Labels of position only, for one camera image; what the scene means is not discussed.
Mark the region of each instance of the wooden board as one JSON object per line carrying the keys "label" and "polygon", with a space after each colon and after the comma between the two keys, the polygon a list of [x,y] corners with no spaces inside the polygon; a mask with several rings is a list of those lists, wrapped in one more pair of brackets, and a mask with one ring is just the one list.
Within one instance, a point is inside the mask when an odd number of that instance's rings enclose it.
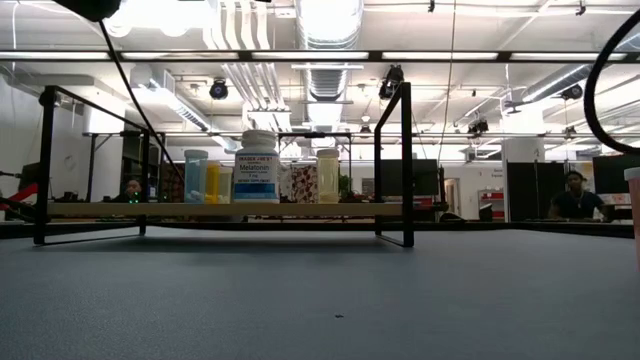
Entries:
{"label": "wooden board", "polygon": [[402,215],[400,204],[112,204],[51,203],[49,215],[66,216],[228,216],[228,215],[298,215],[298,216],[373,216]]}

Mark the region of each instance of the product label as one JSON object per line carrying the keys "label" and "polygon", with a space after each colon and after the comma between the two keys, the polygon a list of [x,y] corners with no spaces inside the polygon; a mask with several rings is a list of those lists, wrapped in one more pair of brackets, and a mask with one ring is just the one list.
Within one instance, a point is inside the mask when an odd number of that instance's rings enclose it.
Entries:
{"label": "product label", "polygon": [[278,199],[278,155],[236,155],[234,171],[234,198]]}

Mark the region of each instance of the door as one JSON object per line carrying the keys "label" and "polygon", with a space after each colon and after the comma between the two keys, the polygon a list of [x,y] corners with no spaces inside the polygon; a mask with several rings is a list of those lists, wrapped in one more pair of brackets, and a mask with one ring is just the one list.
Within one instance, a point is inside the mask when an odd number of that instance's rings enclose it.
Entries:
{"label": "door", "polygon": [[444,181],[444,193],[447,204],[449,204],[449,212],[461,216],[462,211],[460,209],[460,180],[459,179],[445,179]]}

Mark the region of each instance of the gray table surface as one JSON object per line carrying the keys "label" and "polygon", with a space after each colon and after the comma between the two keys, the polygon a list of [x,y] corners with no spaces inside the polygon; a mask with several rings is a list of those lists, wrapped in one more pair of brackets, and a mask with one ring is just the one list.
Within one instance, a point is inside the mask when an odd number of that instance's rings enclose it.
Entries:
{"label": "gray table surface", "polygon": [[149,235],[0,240],[0,358],[640,359],[633,240]]}

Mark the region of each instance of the person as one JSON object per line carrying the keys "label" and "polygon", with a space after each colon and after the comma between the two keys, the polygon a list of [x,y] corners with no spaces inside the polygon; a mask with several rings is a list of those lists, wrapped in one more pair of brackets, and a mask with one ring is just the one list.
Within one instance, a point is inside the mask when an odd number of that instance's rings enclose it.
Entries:
{"label": "person", "polygon": [[140,182],[136,179],[131,179],[127,182],[127,187],[125,191],[116,196],[110,202],[114,203],[131,203],[136,202],[140,199],[140,193],[142,192],[142,186],[140,186]]}
{"label": "person", "polygon": [[551,200],[549,217],[551,219],[593,219],[594,209],[598,209],[606,218],[604,202],[598,195],[583,188],[584,176],[577,171],[569,171],[566,176],[569,191],[557,195]]}

